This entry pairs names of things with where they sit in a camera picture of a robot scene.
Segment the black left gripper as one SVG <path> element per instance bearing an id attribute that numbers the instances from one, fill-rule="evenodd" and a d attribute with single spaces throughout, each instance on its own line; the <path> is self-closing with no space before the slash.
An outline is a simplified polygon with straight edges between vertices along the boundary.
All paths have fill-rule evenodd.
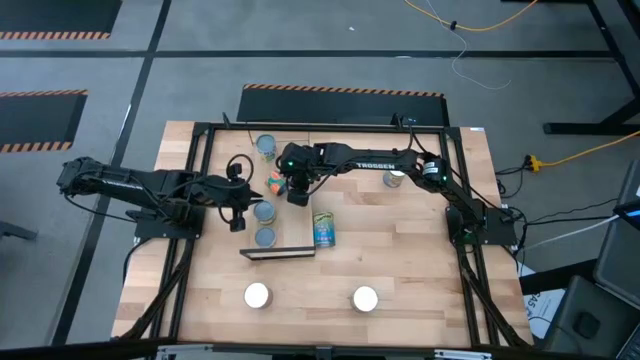
<path id="1" fill-rule="evenodd" d="M 229 162 L 226 167 L 226 178 L 220 177 L 214 185 L 219 192 L 216 205 L 221 220 L 229 226 L 231 232 L 239 232 L 246 228 L 243 213 L 248 207 L 264 202 L 262 194 L 249 189 L 248 184 L 240 177 L 242 165 Z"/>

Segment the yellowish label can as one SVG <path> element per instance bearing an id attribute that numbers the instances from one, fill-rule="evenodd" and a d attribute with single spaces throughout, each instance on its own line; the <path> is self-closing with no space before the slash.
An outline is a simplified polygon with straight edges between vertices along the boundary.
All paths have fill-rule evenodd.
<path id="1" fill-rule="evenodd" d="M 276 210 L 269 201 L 260 201 L 255 204 L 253 210 L 254 217 L 262 225 L 270 225 L 276 219 Z"/>

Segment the small orange fruit label can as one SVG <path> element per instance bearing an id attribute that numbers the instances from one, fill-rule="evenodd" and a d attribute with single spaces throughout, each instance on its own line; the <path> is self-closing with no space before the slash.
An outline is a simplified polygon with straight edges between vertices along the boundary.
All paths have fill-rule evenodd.
<path id="1" fill-rule="evenodd" d="M 276 171 L 269 174 L 266 185 L 276 196 L 281 196 L 287 191 L 286 178 Z"/>

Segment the green yellow label can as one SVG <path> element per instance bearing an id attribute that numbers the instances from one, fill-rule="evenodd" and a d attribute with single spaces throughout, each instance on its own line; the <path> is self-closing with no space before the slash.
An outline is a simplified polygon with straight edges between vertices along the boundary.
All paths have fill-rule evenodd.
<path id="1" fill-rule="evenodd" d="M 256 140 L 256 150 L 264 162 L 273 162 L 277 156 L 277 143 L 270 134 L 262 134 Z"/>

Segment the short yellow pink rings can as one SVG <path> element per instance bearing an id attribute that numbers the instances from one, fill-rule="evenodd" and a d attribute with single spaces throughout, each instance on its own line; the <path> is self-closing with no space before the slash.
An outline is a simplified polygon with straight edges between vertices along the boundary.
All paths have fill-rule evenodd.
<path id="1" fill-rule="evenodd" d="M 276 243 L 276 232 L 270 227 L 259 228 L 255 232 L 254 241 L 259 248 L 271 248 Z"/>

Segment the blue cherries label can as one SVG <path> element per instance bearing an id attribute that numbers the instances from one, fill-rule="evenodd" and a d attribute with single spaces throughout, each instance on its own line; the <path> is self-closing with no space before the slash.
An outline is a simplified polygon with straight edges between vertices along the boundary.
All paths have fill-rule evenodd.
<path id="1" fill-rule="evenodd" d="M 314 245 L 317 248 L 334 247 L 336 244 L 334 215 L 331 212 L 315 213 L 313 216 Z"/>

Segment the black hazard-striped floor mat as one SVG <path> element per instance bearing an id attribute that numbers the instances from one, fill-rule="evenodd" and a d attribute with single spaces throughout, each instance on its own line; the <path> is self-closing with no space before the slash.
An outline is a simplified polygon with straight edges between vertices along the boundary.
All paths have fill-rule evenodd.
<path id="1" fill-rule="evenodd" d="M 0 153 L 69 150 L 88 95 L 86 89 L 0 92 Z"/>
<path id="2" fill-rule="evenodd" d="M 438 92 L 260 83 L 243 87 L 236 120 L 390 125 L 394 117 L 450 125 L 447 101 Z"/>
<path id="3" fill-rule="evenodd" d="M 0 0 L 0 40 L 105 40 L 122 0 Z"/>

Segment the orange pineapple label can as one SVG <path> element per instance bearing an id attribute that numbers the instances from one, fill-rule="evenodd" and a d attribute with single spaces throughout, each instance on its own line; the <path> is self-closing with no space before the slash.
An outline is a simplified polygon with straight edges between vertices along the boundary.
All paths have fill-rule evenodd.
<path id="1" fill-rule="evenodd" d="M 245 304 L 252 309 L 263 309 L 268 307 L 273 299 L 271 289 L 261 282 L 249 284 L 243 295 Z"/>

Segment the black chair base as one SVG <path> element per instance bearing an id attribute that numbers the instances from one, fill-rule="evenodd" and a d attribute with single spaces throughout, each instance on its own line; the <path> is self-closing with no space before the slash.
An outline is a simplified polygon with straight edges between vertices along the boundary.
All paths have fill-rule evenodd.
<path id="1" fill-rule="evenodd" d="M 4 237 L 16 237 L 23 240 L 35 240 L 37 235 L 37 232 L 5 221 L 0 221 L 0 240 Z"/>

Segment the white printed box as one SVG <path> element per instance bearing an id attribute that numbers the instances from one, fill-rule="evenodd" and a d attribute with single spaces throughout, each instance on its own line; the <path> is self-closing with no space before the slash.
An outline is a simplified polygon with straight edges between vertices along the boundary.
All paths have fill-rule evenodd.
<path id="1" fill-rule="evenodd" d="M 565 292 L 565 288 L 560 288 L 523 295 L 530 331 L 536 341 L 545 338 Z"/>

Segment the dark gray lower desk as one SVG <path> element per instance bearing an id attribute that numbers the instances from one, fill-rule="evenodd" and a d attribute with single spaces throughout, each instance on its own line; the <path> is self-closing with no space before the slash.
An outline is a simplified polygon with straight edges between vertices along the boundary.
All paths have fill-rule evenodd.
<path id="1" fill-rule="evenodd" d="M 640 325 L 640 310 L 574 276 L 543 341 L 551 352 L 615 359 Z"/>

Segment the black table frame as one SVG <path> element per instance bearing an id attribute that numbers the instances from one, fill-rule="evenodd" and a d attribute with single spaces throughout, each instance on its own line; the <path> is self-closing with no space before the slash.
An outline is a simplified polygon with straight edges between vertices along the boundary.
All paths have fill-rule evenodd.
<path id="1" fill-rule="evenodd" d="M 253 132 L 302 132 L 308 144 L 405 148 L 407 133 L 320 131 L 320 125 L 256 124 Z M 332 177 L 309 201 L 312 214 L 335 216 L 336 246 L 315 257 L 251 261 L 239 254 L 247 230 L 231 233 L 217 211 L 206 214 L 186 285 L 177 339 L 182 342 L 345 347 L 470 347 L 462 282 L 445 220 L 447 201 L 410 179 L 386 187 L 381 171 Z M 128 331 L 158 290 L 167 240 L 151 240 L 131 257 L 112 336 Z M 483 246 L 493 301 L 518 335 L 532 343 L 515 263 L 500 247 Z M 265 309 L 243 301 L 263 282 L 274 296 Z M 354 311 L 350 299 L 370 286 L 379 305 Z"/>

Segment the wooden shelf with black frame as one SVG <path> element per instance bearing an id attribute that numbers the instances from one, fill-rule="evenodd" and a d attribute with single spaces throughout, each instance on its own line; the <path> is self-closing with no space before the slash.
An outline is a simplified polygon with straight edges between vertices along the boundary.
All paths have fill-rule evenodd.
<path id="1" fill-rule="evenodd" d="M 272 135 L 277 143 L 277 156 L 273 162 L 264 162 L 256 150 L 256 140 L 262 134 Z M 281 196 L 273 194 L 266 185 L 266 180 L 272 171 L 279 173 L 276 159 L 281 155 L 288 143 L 307 145 L 308 135 L 302 132 L 253 132 L 251 157 L 254 172 L 250 187 L 262 194 L 259 200 L 269 201 L 276 210 L 276 219 L 270 225 L 260 224 L 254 217 L 254 206 L 246 213 L 248 240 L 240 248 L 240 254 L 249 260 L 284 259 L 295 257 L 312 257 L 315 255 L 313 241 L 312 212 L 309 206 L 299 207 L 287 201 L 287 192 Z M 276 232 L 276 243 L 271 248 L 259 248 L 254 241 L 255 232 L 262 227 L 270 227 Z"/>

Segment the silver aluminium bracket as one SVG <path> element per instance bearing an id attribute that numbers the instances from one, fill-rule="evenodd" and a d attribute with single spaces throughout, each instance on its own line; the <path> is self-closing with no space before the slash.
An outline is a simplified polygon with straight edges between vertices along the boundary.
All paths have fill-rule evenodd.
<path id="1" fill-rule="evenodd" d="M 179 344 L 165 345 L 157 349 L 154 360 L 176 360 L 178 355 L 190 355 L 196 353 L 207 353 L 213 351 L 212 344 Z"/>
<path id="2" fill-rule="evenodd" d="M 452 350 L 452 349 L 435 349 L 434 360 L 493 360 L 491 353 Z"/>

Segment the black desk leg frame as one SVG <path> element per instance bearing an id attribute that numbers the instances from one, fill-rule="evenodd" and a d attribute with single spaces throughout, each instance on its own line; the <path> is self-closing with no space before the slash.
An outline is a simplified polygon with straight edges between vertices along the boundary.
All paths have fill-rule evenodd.
<path id="1" fill-rule="evenodd" d="M 631 124 L 636 115 L 640 115 L 640 82 L 631 70 L 628 61 L 614 38 L 603 15 L 597 8 L 595 0 L 537 0 L 536 4 L 557 3 L 584 5 L 595 22 L 605 50 L 525 50 L 499 51 L 499 58 L 507 59 L 562 59 L 562 60 L 613 60 L 621 70 L 624 79 L 632 92 L 632 99 L 618 110 L 614 111 L 598 122 L 547 122 L 543 124 L 543 131 L 548 135 L 588 135 L 588 136 L 626 136 L 640 131 L 640 124 Z"/>

